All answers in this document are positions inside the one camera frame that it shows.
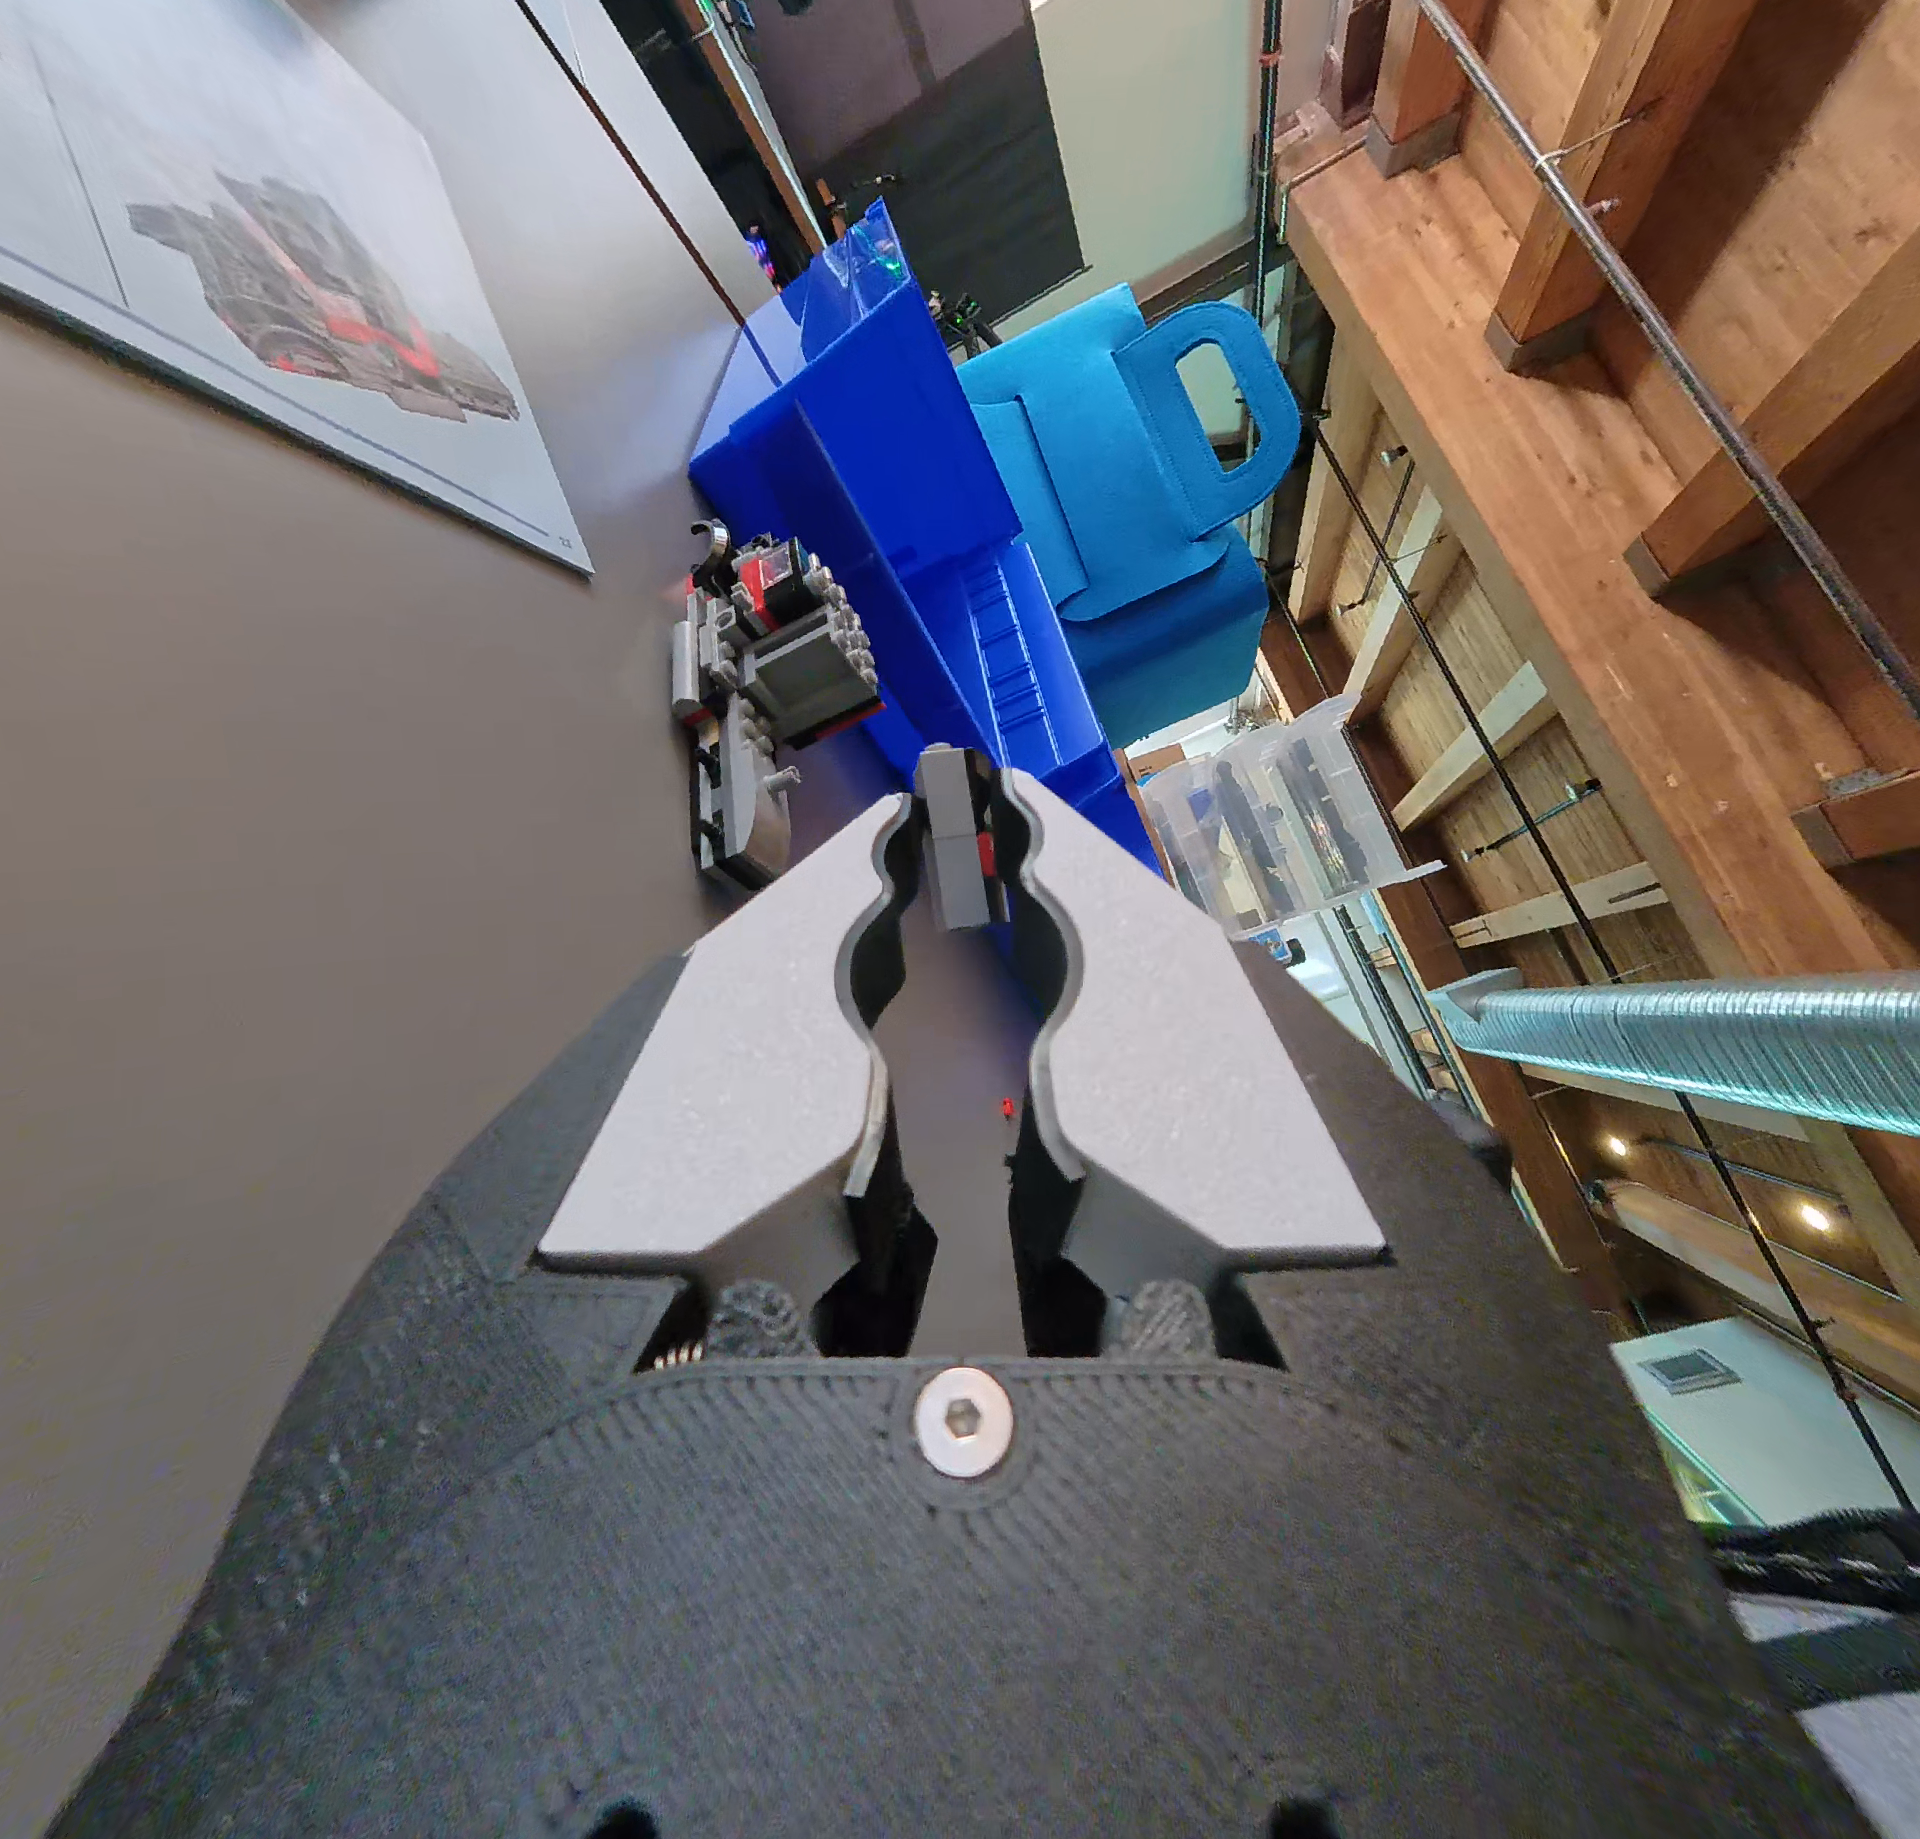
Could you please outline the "person's grey sweatshirt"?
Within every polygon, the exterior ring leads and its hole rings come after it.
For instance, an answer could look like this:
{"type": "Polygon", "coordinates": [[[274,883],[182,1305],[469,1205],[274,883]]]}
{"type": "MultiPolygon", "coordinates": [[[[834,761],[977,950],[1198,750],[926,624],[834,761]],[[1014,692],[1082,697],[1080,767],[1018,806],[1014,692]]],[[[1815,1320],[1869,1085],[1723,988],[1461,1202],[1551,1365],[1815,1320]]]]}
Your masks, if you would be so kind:
{"type": "Polygon", "coordinates": [[[1770,1683],[1881,1835],[1918,1833],[1914,1614],[1736,1595],[1770,1683]]]}

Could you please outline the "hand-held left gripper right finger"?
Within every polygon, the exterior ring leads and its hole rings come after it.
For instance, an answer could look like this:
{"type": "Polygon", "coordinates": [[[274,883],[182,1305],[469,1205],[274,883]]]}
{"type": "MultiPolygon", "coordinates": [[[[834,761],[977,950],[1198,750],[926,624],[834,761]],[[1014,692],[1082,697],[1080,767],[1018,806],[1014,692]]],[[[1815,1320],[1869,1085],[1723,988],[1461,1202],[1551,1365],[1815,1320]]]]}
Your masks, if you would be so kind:
{"type": "Polygon", "coordinates": [[[1018,1267],[1065,1262],[1116,1299],[1380,1260],[1384,1232],[1213,917],[1024,772],[1001,774],[996,849],[1041,1014],[1011,1160],[1018,1267]]]}

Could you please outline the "blue plastic bin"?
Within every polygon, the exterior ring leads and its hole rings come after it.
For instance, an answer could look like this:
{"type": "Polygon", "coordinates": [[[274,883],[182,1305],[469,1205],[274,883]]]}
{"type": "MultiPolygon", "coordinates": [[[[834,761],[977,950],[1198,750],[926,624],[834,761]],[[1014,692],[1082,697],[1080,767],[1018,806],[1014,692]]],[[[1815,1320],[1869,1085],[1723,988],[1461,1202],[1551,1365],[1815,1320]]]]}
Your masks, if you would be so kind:
{"type": "Polygon", "coordinates": [[[846,589],[889,782],[928,746],[981,750],[1164,881],[883,199],[746,322],[690,480],[735,536],[797,538],[846,589]]]}

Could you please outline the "black curtain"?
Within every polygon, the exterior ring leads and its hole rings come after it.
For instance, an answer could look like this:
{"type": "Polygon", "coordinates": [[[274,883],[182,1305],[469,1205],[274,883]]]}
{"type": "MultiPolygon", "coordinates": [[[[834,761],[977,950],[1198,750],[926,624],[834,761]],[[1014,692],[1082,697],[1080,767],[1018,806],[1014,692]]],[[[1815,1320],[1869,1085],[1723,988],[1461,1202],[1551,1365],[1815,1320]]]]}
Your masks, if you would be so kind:
{"type": "Polygon", "coordinates": [[[921,287],[1001,322],[1084,268],[1029,0],[752,0],[806,189],[881,197],[921,287]]]}

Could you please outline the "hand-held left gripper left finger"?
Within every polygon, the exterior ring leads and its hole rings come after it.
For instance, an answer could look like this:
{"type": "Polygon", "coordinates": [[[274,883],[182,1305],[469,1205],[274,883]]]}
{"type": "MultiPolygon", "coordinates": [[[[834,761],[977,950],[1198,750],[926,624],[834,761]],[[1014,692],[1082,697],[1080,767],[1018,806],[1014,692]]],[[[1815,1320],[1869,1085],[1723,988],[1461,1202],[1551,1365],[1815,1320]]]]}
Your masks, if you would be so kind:
{"type": "Polygon", "coordinates": [[[874,1027],[904,977],[913,864],[915,806],[881,799],[686,952],[540,1235],[544,1265],[705,1288],[885,1271],[874,1027]]]}

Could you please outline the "brick instruction booklet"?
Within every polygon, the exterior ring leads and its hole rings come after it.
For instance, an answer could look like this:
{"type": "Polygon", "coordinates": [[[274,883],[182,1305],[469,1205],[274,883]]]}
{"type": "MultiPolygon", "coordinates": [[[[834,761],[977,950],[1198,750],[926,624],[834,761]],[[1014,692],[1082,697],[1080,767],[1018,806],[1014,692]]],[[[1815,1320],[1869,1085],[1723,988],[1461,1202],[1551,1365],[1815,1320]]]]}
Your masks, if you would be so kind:
{"type": "Polygon", "coordinates": [[[2,0],[2,289],[594,572],[426,139],[283,0],[2,0]]]}

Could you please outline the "steel ceiling pipe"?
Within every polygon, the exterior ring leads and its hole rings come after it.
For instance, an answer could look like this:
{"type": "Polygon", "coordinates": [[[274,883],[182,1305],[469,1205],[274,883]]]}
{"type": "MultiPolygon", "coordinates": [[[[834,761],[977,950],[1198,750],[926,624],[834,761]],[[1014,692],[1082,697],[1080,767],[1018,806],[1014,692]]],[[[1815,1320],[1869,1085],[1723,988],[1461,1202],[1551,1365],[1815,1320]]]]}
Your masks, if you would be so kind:
{"type": "Polygon", "coordinates": [[[1524,118],[1502,94],[1485,58],[1472,45],[1468,28],[1461,26],[1444,0],[1412,2],[1423,21],[1436,30],[1472,92],[1491,109],[1509,141],[1524,154],[1528,169],[1545,189],[1549,206],[1560,214],[1566,234],[1581,246],[1590,264],[1596,266],[1603,285],[1620,298],[1620,304],[1626,309],[1641,337],[1648,339],[1654,358],[1674,375],[1693,403],[1693,412],[1708,424],[1721,454],[1738,474],[1740,491],[1753,506],[1764,510],[1764,519],[1783,538],[1787,551],[1813,579],[1826,602],[1839,613],[1843,626],[1860,643],[1860,649],[1869,654],[1879,677],[1914,714],[1918,701],[1916,669],[1909,664],[1905,652],[1899,649],[1890,630],[1877,619],[1869,602],[1847,579],[1836,555],[1791,495],[1783,474],[1768,461],[1746,427],[1736,420],[1734,412],[1729,412],[1725,401],[1689,358],[1671,330],[1667,315],[1656,309],[1620,249],[1603,234],[1599,216],[1590,210],[1588,201],[1569,186],[1560,167],[1560,154],[1543,148],[1526,129],[1524,118]]]}

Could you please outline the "silver ventilation duct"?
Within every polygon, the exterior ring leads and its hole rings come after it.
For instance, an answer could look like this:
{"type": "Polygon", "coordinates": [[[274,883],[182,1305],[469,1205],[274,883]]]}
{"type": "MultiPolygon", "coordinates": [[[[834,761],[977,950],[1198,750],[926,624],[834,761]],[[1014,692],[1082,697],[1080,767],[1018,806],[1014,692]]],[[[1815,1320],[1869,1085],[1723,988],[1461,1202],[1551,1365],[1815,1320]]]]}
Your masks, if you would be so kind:
{"type": "Polygon", "coordinates": [[[1918,1134],[1916,971],[1526,988],[1502,969],[1429,1001],[1479,1057],[1918,1134]]]}

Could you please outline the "grey desk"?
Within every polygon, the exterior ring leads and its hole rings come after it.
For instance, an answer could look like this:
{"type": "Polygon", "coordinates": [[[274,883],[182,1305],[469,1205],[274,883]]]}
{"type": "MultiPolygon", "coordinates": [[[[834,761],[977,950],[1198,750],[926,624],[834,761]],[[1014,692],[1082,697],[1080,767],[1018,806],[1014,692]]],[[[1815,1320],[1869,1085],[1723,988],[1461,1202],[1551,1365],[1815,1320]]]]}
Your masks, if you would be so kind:
{"type": "Polygon", "coordinates": [[[699,935],[686,480],[767,283],[600,15],[283,0],[426,139],[589,579],[4,315],[4,1835],[429,1181],[699,935]]]}

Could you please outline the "small grey red brick assembly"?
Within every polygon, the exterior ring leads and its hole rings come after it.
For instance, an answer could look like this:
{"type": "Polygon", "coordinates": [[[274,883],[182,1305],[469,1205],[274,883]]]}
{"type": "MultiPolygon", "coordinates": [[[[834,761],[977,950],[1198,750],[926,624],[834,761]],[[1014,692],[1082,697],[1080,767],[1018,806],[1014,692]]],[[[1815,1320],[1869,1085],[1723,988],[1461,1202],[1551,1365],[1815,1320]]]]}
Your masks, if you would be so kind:
{"type": "Polygon", "coordinates": [[[994,836],[996,767],[969,748],[928,746],[915,767],[921,862],[934,920],[949,932],[1005,922],[994,836]]]}

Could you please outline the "toy brick vehicle model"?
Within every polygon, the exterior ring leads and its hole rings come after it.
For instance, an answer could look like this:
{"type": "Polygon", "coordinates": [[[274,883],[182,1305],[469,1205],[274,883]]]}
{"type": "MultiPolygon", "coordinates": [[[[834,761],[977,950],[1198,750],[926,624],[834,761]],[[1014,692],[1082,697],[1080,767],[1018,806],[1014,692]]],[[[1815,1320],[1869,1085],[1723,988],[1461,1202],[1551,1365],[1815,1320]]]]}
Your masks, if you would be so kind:
{"type": "Polygon", "coordinates": [[[866,626],[797,538],[739,542],[694,523],[703,551],[673,630],[669,707],[688,746],[699,872],[761,892],[789,866],[799,752],[881,707],[866,626]]]}

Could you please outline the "clear plastic organizer box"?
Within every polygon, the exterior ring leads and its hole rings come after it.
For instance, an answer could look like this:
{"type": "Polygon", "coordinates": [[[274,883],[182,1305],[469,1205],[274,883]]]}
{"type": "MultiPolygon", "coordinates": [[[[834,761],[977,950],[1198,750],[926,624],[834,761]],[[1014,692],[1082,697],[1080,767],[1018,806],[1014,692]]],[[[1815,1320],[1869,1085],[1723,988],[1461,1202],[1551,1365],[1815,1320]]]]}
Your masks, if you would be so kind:
{"type": "Polygon", "coordinates": [[[1326,699],[1140,787],[1170,883],[1234,941],[1419,881],[1348,731],[1356,694],[1326,699]]]}

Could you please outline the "blue felt bag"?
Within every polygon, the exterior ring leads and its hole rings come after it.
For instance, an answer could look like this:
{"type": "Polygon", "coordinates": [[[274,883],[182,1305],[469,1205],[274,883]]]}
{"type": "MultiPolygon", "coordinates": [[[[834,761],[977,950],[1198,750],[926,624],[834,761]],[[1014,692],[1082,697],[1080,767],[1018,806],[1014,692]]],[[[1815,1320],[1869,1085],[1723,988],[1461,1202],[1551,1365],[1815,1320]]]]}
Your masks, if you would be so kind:
{"type": "Polygon", "coordinates": [[[1200,300],[1146,322],[1099,294],[958,367],[1112,746],[1249,684],[1269,592],[1239,519],[1284,482],[1303,414],[1260,324],[1200,300]],[[1224,465],[1181,362],[1215,347],[1256,429],[1224,465]]]}

